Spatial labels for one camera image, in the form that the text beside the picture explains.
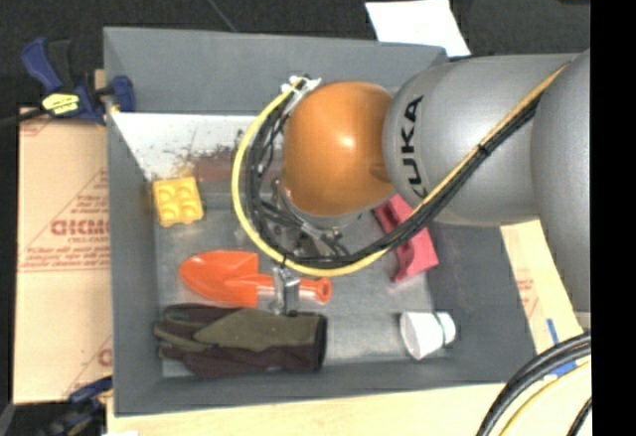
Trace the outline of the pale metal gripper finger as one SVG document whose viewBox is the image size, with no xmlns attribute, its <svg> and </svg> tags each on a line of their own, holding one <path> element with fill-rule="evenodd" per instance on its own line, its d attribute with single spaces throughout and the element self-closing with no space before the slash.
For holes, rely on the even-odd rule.
<svg viewBox="0 0 636 436">
<path fill-rule="evenodd" d="M 275 266 L 272 269 L 272 279 L 275 290 L 293 290 L 300 286 L 300 277 L 286 267 Z"/>
<path fill-rule="evenodd" d="M 274 315 L 292 316 L 299 310 L 299 297 L 296 293 L 279 293 L 269 303 L 268 310 Z"/>
</svg>

